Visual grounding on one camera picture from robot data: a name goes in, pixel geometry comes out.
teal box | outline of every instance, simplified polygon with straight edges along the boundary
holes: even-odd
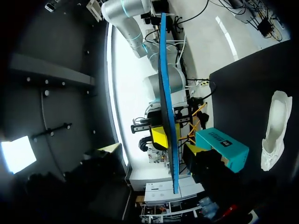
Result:
[[[249,152],[246,145],[213,127],[196,132],[196,146],[206,150],[214,148],[234,173],[243,169]]]

window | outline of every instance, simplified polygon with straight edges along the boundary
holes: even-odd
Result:
[[[13,174],[36,161],[28,136],[12,142],[2,142],[1,146],[7,167]]]

black table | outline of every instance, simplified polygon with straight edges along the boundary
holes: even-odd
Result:
[[[214,127],[249,147],[244,183],[273,175],[279,187],[292,182],[299,168],[299,75],[294,44],[279,43],[211,74],[217,85],[212,96]],[[276,90],[293,97],[285,149],[268,172],[261,169],[262,139],[268,124],[271,98]]]

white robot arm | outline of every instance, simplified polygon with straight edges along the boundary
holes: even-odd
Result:
[[[112,23],[126,38],[135,55],[147,55],[141,30],[133,16],[148,13],[150,0],[109,0],[102,6],[104,18]]]
[[[125,37],[138,58],[147,56],[153,69],[158,72],[159,48],[156,44],[143,42],[142,32],[133,16],[148,13],[150,0],[109,0],[102,5],[106,21],[113,24]],[[171,93],[185,89],[183,72],[172,64],[168,65]],[[145,86],[149,88],[149,98],[160,99],[158,74],[147,77]]]

white cabinet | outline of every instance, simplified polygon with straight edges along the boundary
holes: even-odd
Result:
[[[178,194],[173,193],[172,181],[147,183],[145,188],[145,203],[155,204],[179,201],[204,191],[202,185],[195,183],[191,176],[179,179],[178,183]]]

